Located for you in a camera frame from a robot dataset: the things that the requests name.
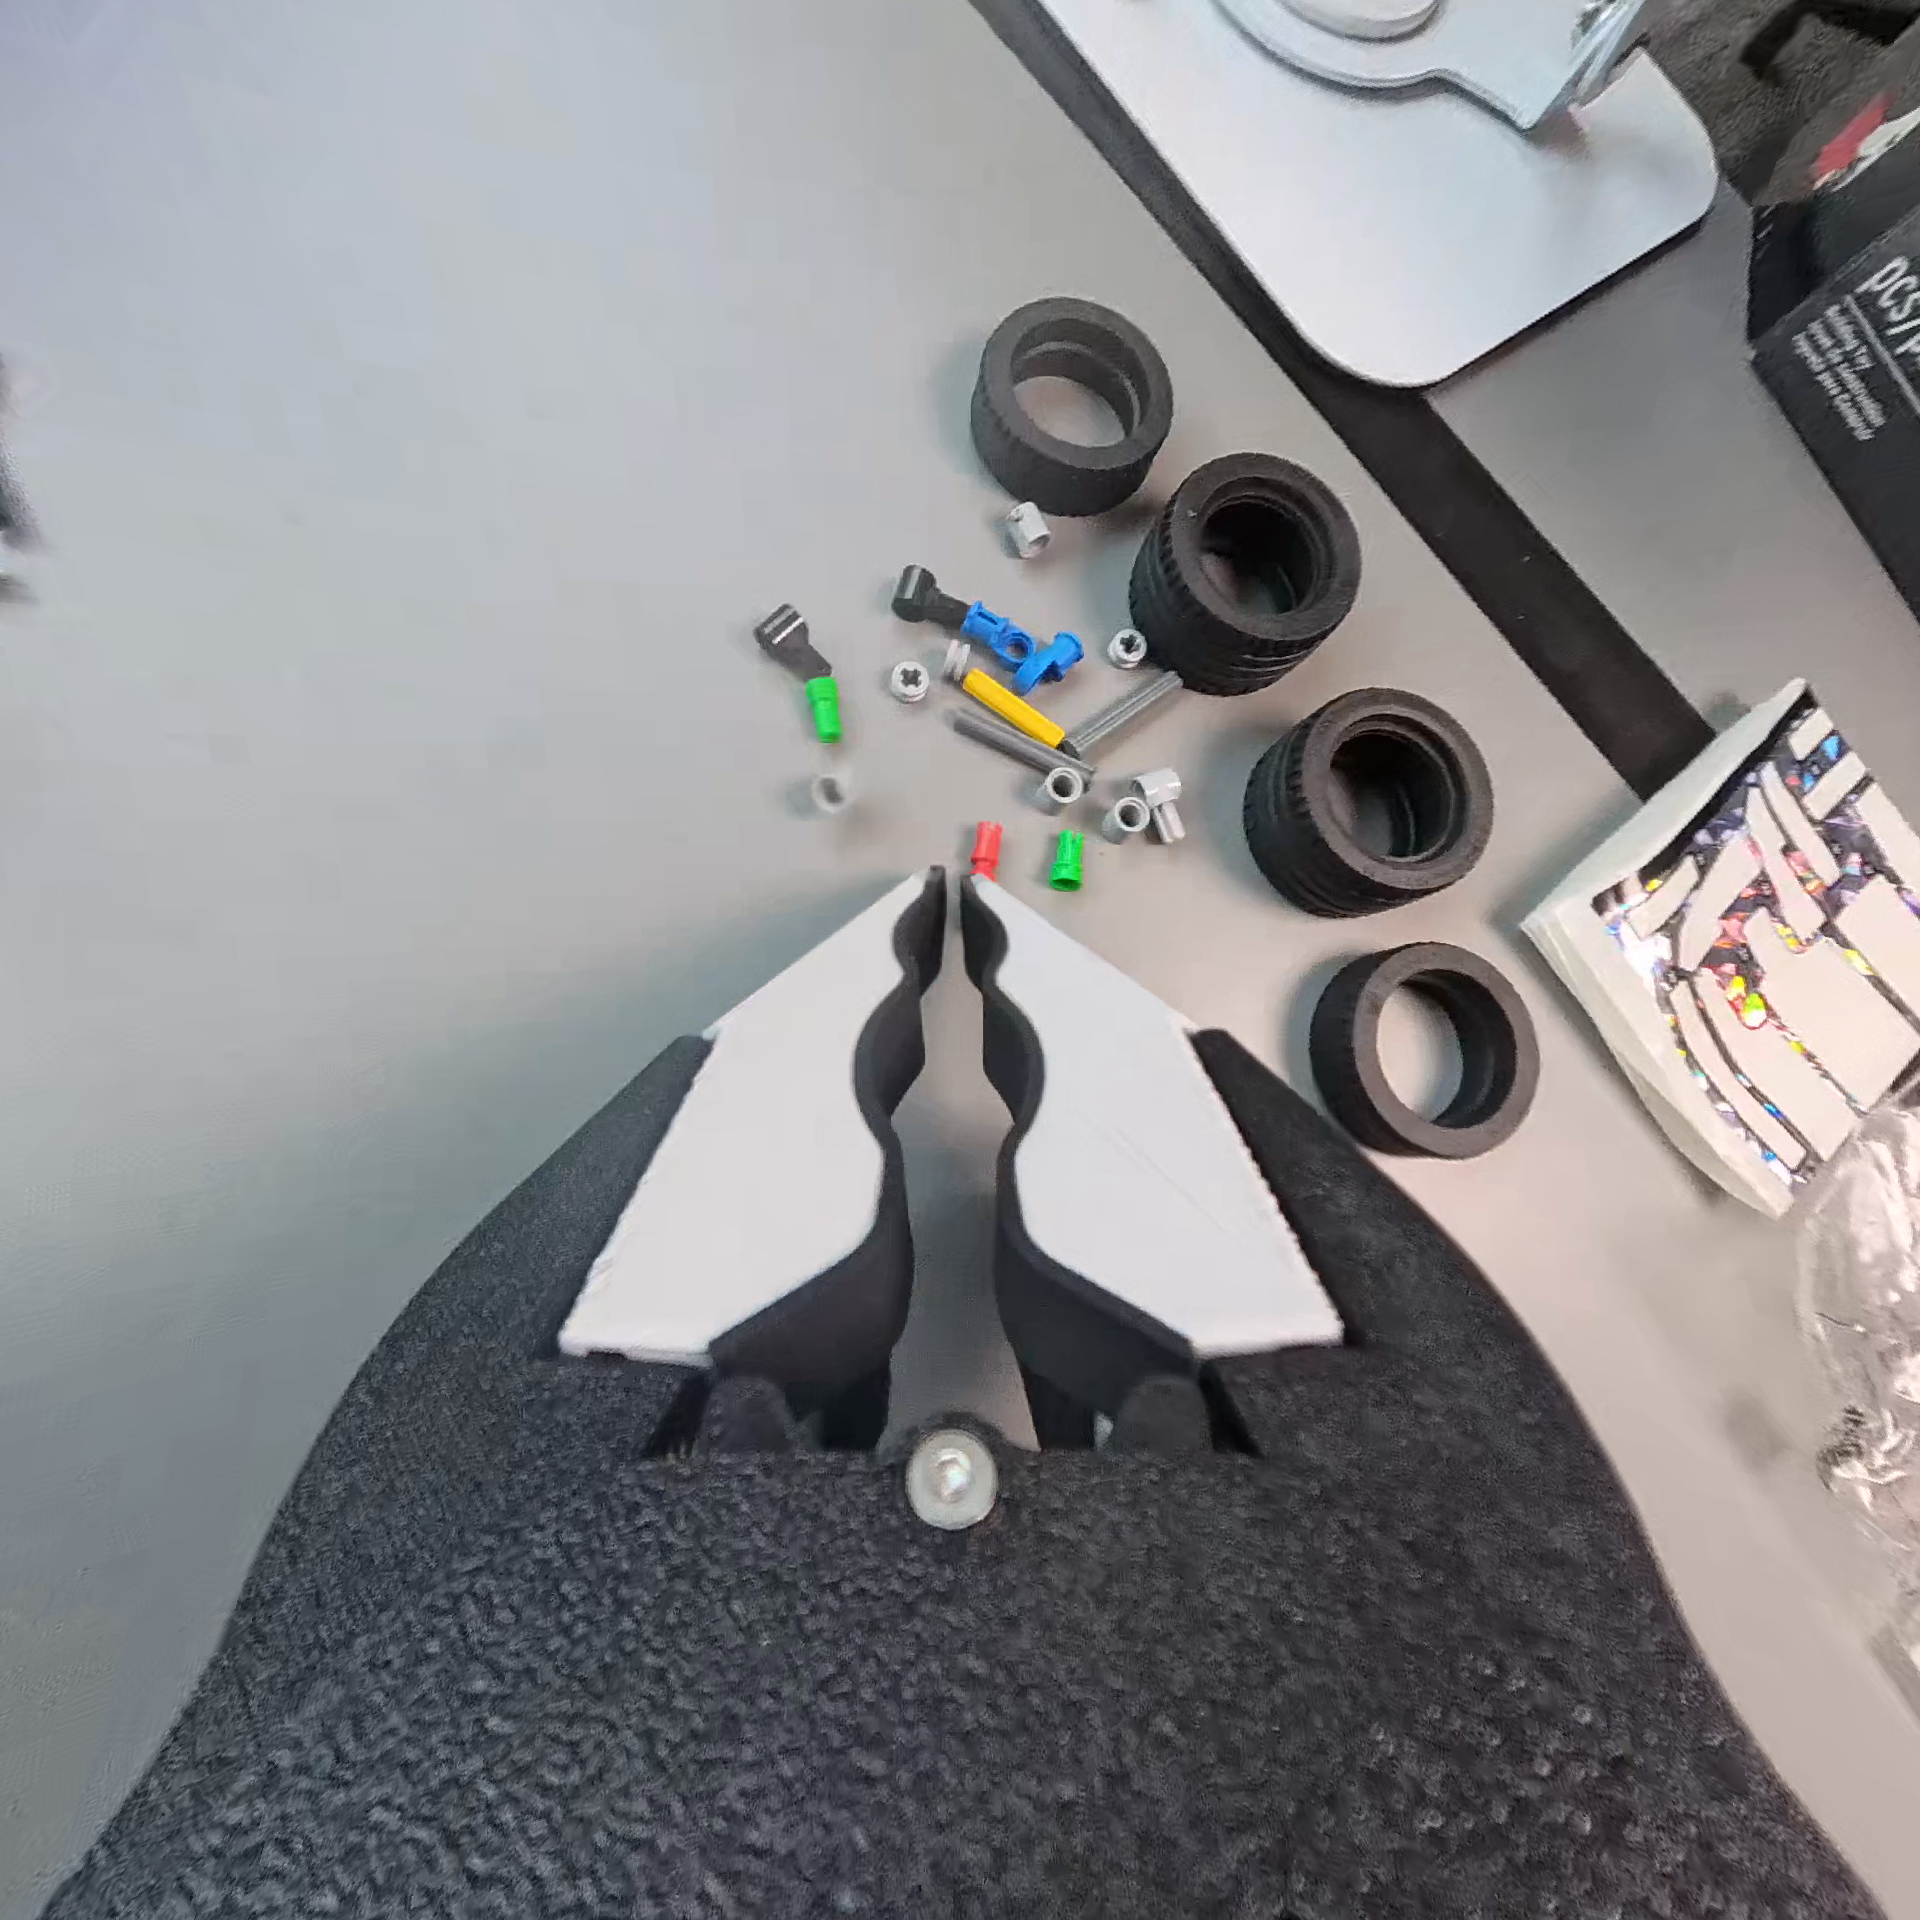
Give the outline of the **white book stand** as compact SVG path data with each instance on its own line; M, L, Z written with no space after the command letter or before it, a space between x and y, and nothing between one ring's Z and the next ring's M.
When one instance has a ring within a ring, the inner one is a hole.
M1311 350L1431 387L1696 228L1652 4L1050 1Z

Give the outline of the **empty clear plastic bag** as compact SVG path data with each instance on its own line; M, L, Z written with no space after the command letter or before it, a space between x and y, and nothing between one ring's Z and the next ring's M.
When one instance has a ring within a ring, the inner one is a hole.
M1878 1551L1888 1597L1871 1646L1918 1689L1918 1111L1866 1116L1798 1216L1798 1322L1826 1377L1813 1451L1826 1493Z

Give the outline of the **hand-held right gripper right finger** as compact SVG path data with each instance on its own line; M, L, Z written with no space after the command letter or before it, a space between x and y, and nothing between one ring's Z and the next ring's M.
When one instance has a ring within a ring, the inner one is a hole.
M1343 1321L1201 1064L1198 1029L997 880L959 882L1010 1257L1193 1361L1337 1347Z

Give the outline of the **toy race car box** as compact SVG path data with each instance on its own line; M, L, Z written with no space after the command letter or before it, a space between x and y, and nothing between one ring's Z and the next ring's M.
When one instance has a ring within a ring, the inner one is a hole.
M1813 120L1753 206L1753 374L1918 609L1918 81L1888 67Z

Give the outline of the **grey desk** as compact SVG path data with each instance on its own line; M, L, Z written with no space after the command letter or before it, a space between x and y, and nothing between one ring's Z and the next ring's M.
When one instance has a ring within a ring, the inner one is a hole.
M1024 303L1172 424L1043 516ZM1916 1721L1717 1406L1811 1426L1793 1240L1523 951L1638 805L973 4L5 4L5 1897L47 1915L1916 1915ZM953 731L921 564L1139 677L1187 471L1317 474L1356 605L1090 793ZM844 741L753 626L832 663ZM917 657L928 696L897 704ZM1401 687L1457 884L1318 917L1246 780ZM1114 842L1125 782L1185 838ZM1343 1321L1198 1363L1010 1257L959 882L1198 1029ZM1084 833L1077 892L1049 884ZM567 1355L705 1029L946 874L878 1370ZM1481 1159L1313 1084L1350 959L1539 1042Z

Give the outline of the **black rubber toy tire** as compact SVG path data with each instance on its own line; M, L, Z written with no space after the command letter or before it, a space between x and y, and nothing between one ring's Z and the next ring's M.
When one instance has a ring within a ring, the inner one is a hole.
M1434 1116L1396 1093L1382 1059L1382 1018L1401 993L1431 1001L1453 1030L1459 1073ZM1344 963L1313 1005L1308 1051L1331 1116L1363 1146L1404 1159L1492 1152L1523 1123L1541 1070L1518 986L1480 954L1446 943L1407 943Z
M1318 917L1444 893L1492 835L1492 777L1448 709L1361 687L1297 720L1254 762L1240 828L1261 876Z
M1185 687L1267 687L1356 605L1361 547L1341 498L1308 466L1240 450L1187 471L1139 544L1129 610Z
M1121 424L1111 444L1077 444L1043 429L1019 401L1036 379L1099 396ZM1092 517L1132 499L1172 424L1168 367L1137 322L1094 300L1052 297L1006 314L989 334L970 394L980 463L1043 516Z

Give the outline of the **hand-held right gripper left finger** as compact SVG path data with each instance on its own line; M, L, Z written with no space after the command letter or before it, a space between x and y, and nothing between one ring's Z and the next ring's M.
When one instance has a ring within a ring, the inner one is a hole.
M895 1115L925 1069L946 874L925 866L715 1019L560 1329L567 1355L878 1370L913 1242Z

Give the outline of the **scatter of mixed lego pieces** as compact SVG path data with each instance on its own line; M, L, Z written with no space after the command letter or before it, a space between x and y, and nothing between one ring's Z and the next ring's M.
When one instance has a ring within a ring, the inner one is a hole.
M1010 552L1030 562L1043 552L1052 531L1043 513L1029 499L1018 499L999 520ZM939 682L953 685L959 705L951 728L989 750L1018 761L1042 777L1042 805L1067 813L1092 790L1098 745L1125 731L1151 713L1164 707L1184 682L1168 667L1146 678L1146 640L1137 628L1118 630L1105 658L1139 677L1121 696L1098 707L1090 719L1068 728L1036 705L1033 695L1063 683L1084 663L1087 646L1062 630L1046 640L1030 634L1016 620L996 613L984 601L959 599L939 588L936 575L921 564L901 570L892 610L904 624L933 626L944 632ZM844 720L832 663L811 644L805 616L780 604L753 626L759 651L780 663L803 685L811 729L821 745L844 741ZM902 705L928 696L933 669L917 657L897 658L886 673L886 687ZM1114 842L1153 833L1162 845L1185 838L1182 800L1185 780L1168 765L1132 777L1102 815L1102 833ZM1058 831L1049 884L1059 893L1077 892L1087 876L1087 838L1072 828Z

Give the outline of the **sticker sheet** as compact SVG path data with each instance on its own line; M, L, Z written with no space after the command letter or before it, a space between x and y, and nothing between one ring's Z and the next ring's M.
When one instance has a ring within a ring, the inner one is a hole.
M1808 678L1523 915L1671 1143L1778 1218L1916 1082L1918 838Z

